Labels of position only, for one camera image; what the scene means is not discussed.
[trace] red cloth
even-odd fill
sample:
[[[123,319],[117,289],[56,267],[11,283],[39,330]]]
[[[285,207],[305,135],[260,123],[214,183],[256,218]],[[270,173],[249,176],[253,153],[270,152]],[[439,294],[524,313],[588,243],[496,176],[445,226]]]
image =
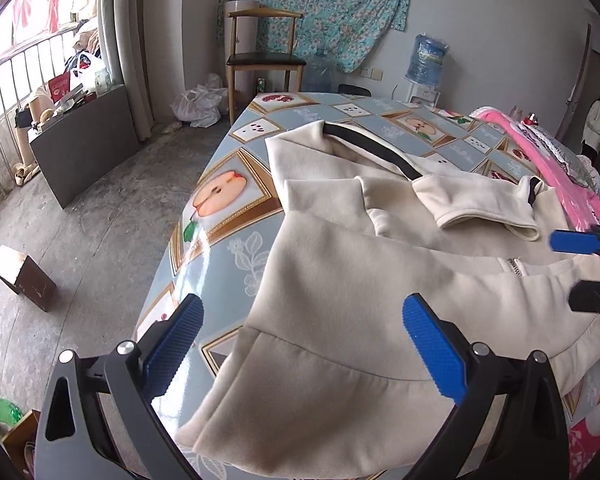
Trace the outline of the red cloth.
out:
[[[58,0],[13,0],[14,44],[57,30]]]

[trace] doorway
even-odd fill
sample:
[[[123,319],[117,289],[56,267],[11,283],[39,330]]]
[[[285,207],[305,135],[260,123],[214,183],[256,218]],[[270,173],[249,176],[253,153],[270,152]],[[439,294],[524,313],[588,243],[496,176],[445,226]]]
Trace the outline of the doorway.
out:
[[[567,130],[562,143],[577,155],[582,150],[582,131],[587,120],[587,114],[594,101],[600,96],[600,54],[591,53],[589,69],[585,76],[582,94],[578,107],[573,115],[573,120]]]

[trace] blue gripper pad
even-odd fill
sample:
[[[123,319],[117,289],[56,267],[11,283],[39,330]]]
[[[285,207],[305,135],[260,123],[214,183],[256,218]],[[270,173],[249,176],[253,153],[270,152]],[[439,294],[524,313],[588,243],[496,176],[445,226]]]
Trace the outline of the blue gripper pad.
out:
[[[431,317],[429,306],[416,294],[402,304],[402,323],[440,394],[460,404],[466,393],[464,362]]]
[[[549,245],[557,253],[593,254],[600,250],[600,239],[593,233],[554,231]]]
[[[169,320],[171,327],[144,363],[145,383],[142,395],[151,400],[163,396],[182,360],[198,336],[205,317],[202,300],[189,294]]]

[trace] metal screw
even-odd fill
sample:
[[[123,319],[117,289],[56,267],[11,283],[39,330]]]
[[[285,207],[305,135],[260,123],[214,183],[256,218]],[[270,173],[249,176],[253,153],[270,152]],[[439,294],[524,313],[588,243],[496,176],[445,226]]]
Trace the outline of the metal screw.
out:
[[[58,360],[61,363],[68,363],[73,358],[74,358],[73,350],[64,350],[61,352],[60,357],[58,357]]]
[[[534,361],[536,363],[545,363],[546,362],[546,354],[544,352],[536,350],[534,352]]]
[[[474,354],[480,355],[483,357],[485,355],[489,355],[489,352],[491,352],[491,349],[484,343],[474,343],[472,346],[472,350],[474,351]]]
[[[127,354],[131,354],[131,352],[134,351],[135,347],[136,347],[136,344],[133,341],[123,341],[122,343],[120,343],[118,345],[118,347],[116,348],[116,351],[120,355],[127,355]]]

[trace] wooden chair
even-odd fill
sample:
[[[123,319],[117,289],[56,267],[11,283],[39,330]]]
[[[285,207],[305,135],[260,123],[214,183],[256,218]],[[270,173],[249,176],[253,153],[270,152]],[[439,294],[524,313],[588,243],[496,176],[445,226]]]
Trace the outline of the wooden chair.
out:
[[[284,70],[285,92],[289,91],[289,78],[291,71],[296,71],[296,92],[300,91],[302,84],[302,70],[306,61],[293,55],[294,34],[296,20],[304,18],[300,12],[290,10],[260,7],[259,9],[236,10],[227,14],[231,22],[231,55],[226,60],[226,80],[229,84],[229,118],[231,124],[235,121],[235,73],[238,70]],[[291,18],[289,25],[289,38],[286,53],[283,52],[244,52],[235,53],[236,31],[238,18]]]

